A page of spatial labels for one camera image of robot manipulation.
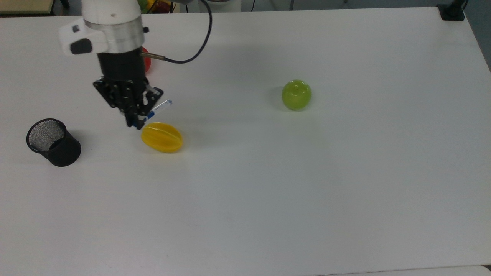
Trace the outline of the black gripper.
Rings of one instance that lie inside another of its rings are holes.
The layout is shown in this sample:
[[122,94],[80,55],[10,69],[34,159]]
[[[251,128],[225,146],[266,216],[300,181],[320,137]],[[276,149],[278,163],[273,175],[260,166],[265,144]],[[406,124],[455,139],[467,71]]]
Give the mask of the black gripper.
[[140,49],[125,53],[98,53],[102,77],[94,86],[108,104],[125,115],[128,127],[142,129],[163,91],[150,86]]

